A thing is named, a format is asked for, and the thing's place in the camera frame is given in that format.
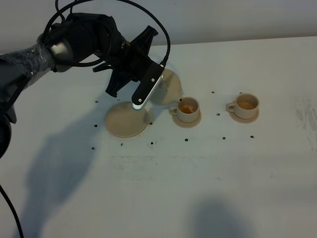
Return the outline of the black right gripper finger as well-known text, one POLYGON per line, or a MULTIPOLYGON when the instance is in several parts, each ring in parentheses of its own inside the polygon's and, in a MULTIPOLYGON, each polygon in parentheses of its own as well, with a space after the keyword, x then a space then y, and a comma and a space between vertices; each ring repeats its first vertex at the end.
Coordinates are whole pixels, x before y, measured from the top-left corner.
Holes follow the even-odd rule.
POLYGON ((112 97, 117 97, 118 91, 134 79, 135 77, 129 73, 123 71, 113 71, 108 87, 106 88, 106 93, 112 97))

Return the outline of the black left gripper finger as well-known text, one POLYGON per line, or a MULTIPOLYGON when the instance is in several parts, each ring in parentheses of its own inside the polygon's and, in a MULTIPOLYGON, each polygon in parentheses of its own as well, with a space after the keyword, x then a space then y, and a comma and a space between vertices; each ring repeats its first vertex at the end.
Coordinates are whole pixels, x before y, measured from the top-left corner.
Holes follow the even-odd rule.
POLYGON ((128 57, 130 59, 135 56, 144 56, 148 58, 153 38, 156 35, 158 35, 157 30, 151 26, 147 26, 142 33, 130 42, 128 57))

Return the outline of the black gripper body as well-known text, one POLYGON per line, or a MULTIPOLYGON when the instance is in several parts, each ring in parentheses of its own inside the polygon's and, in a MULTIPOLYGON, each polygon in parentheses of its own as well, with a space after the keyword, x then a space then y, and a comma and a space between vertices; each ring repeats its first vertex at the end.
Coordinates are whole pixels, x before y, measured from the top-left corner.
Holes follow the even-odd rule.
POLYGON ((118 58, 111 59, 93 68, 93 72, 100 72, 107 69, 113 71, 123 71, 135 77, 133 81, 141 81, 142 75, 145 73, 151 62, 154 62, 150 57, 135 56, 130 59, 128 57, 129 45, 127 45, 126 52, 118 58))

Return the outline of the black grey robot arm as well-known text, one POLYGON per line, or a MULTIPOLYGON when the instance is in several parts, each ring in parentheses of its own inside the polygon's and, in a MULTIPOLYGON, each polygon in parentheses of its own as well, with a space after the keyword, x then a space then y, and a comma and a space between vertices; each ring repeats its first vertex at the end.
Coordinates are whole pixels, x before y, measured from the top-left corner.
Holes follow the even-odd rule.
POLYGON ((0 152, 11 140, 11 125, 17 117, 14 103, 20 93, 49 71, 92 67, 94 72, 112 70, 106 92, 116 97, 130 81, 139 82, 132 96, 133 107, 144 107, 160 82, 163 65, 148 53, 157 31, 147 27, 133 41, 118 31, 115 20, 103 14, 76 13, 65 23, 56 23, 46 36, 27 49, 0 57, 0 152))

